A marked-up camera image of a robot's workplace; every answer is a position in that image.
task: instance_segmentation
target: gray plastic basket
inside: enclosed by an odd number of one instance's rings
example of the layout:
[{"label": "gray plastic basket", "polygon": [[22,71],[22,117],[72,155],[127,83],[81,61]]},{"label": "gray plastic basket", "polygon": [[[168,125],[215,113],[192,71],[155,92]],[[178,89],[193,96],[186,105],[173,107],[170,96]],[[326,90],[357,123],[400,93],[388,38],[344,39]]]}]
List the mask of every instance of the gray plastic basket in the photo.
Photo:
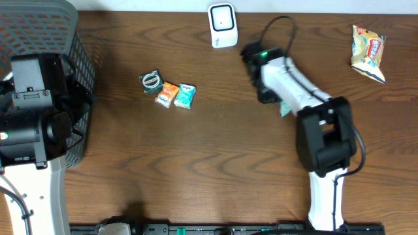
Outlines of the gray plastic basket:
[{"label": "gray plastic basket", "polygon": [[[95,83],[95,69],[76,32],[77,10],[64,0],[0,0],[0,79],[10,71],[13,55],[33,53],[67,54],[76,67],[77,80],[90,91]],[[75,125],[87,137],[88,112]],[[80,137],[73,134],[67,145]],[[85,141],[70,149],[67,168],[78,165]]]}]

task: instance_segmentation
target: wooden table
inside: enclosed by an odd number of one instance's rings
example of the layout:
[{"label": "wooden table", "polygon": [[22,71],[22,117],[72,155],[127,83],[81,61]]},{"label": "wooden table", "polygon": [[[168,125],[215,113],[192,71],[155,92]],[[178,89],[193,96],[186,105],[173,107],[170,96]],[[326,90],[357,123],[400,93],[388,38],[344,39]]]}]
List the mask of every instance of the wooden table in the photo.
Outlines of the wooden table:
[{"label": "wooden table", "polygon": [[[71,223],[121,214],[172,223],[305,220],[310,187],[295,151],[295,118],[257,102],[239,56],[277,15],[237,14],[238,44],[215,50],[205,13],[80,12],[99,102],[84,162],[67,171]],[[344,218],[416,234],[418,17],[292,16],[299,32],[291,56],[323,91],[351,101],[366,144],[366,167],[345,181]],[[387,35],[387,85],[349,66],[353,24]],[[285,46],[289,30],[277,23],[266,45]],[[154,69],[166,81],[196,85],[191,110],[145,96],[138,76]],[[10,234],[3,201],[0,208],[0,229]]]}]

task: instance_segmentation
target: snack bag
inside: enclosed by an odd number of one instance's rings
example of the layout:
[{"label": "snack bag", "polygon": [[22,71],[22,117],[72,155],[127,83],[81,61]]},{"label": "snack bag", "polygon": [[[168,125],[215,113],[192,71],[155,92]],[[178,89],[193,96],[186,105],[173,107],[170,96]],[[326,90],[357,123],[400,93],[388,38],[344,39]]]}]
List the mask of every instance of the snack bag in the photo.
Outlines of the snack bag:
[{"label": "snack bag", "polygon": [[172,100],[178,92],[178,86],[164,82],[163,90],[155,98],[155,102],[161,104],[165,108],[170,108]]},{"label": "snack bag", "polygon": [[351,67],[371,79],[386,84],[386,79],[379,69],[386,36],[379,36],[356,25],[353,25],[353,30]]},{"label": "snack bag", "polygon": [[191,108],[191,101],[195,95],[196,87],[186,84],[180,84],[180,91],[174,101],[174,105],[182,108]]},{"label": "snack bag", "polygon": [[139,76],[139,80],[141,81],[142,86],[144,87],[144,92],[147,95],[158,93],[163,88],[164,81],[158,72],[158,69],[149,72],[148,74]]}]

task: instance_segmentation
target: chip bag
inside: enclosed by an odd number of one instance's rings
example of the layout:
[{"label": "chip bag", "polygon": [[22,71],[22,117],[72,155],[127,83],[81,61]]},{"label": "chip bag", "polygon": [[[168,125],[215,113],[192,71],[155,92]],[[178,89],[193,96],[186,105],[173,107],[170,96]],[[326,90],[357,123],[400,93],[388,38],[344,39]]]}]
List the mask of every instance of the chip bag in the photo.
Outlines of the chip bag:
[{"label": "chip bag", "polygon": [[353,40],[351,67],[371,79],[386,84],[386,79],[379,69],[386,36],[379,36],[353,25]]}]

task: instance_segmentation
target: white plug-in device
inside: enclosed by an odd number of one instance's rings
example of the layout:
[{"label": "white plug-in device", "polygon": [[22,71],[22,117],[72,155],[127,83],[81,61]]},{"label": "white plug-in device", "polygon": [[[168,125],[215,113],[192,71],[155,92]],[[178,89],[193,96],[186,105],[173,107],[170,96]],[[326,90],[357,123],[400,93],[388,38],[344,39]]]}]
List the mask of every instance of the white plug-in device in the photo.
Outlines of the white plug-in device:
[{"label": "white plug-in device", "polygon": [[213,4],[208,9],[212,46],[224,48],[238,42],[235,9],[230,3]]}]

